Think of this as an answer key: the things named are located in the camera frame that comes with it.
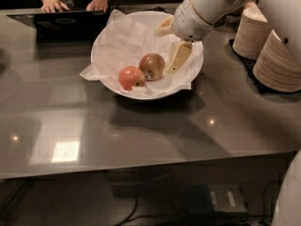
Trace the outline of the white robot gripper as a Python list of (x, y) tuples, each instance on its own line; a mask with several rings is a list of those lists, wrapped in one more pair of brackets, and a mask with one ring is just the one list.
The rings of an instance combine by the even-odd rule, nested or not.
[(191, 0), (183, 0), (174, 15), (168, 16), (153, 30), (153, 36), (156, 38), (174, 33), (182, 39), (172, 45), (166, 71), (172, 74), (176, 73), (192, 54), (193, 45), (185, 40), (200, 41), (210, 32), (211, 26), (198, 16)]

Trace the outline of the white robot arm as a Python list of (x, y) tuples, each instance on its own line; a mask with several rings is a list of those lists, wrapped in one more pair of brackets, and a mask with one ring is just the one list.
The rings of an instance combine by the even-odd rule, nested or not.
[[(154, 34), (203, 40), (220, 18), (249, 1), (257, 5), (294, 60), (301, 63), (301, 0), (183, 0), (174, 15), (155, 28)], [(301, 151), (287, 169), (272, 226), (301, 226)]]

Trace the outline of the person right hand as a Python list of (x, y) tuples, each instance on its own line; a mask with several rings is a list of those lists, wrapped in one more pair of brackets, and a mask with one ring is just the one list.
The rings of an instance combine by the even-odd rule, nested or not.
[(63, 12), (69, 10), (68, 6), (59, 0), (41, 0), (41, 10), (46, 13)]

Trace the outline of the person left hand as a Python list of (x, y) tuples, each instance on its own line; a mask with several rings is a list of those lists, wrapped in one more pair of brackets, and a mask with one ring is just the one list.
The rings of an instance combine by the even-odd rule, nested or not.
[(108, 0), (92, 0), (87, 5), (87, 11), (99, 10), (106, 13), (108, 10)]

